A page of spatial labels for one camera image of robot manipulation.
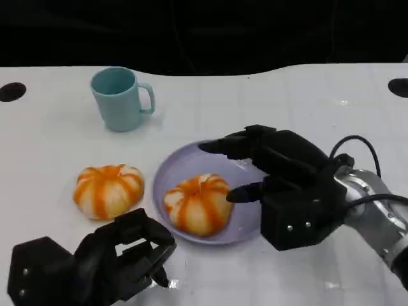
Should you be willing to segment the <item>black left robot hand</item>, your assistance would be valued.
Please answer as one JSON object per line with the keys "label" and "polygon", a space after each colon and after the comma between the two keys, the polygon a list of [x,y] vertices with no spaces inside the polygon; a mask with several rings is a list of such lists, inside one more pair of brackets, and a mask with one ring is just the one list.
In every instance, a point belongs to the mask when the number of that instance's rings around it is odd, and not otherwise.
{"label": "black left robot hand", "polygon": [[88,234],[71,254],[50,237],[15,245],[7,292],[14,305],[113,305],[153,282],[176,249],[168,229],[138,208]]}

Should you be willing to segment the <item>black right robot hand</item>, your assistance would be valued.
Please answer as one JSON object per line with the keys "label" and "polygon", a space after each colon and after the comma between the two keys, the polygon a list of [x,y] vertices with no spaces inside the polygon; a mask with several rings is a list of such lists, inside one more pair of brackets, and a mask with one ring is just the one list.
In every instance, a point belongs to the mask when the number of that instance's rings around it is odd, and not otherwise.
{"label": "black right robot hand", "polygon": [[340,227],[347,189],[335,181],[343,165],[300,135],[261,125],[200,143],[228,159],[250,159],[267,176],[232,189],[226,199],[261,204],[261,235],[278,251],[321,243]]}

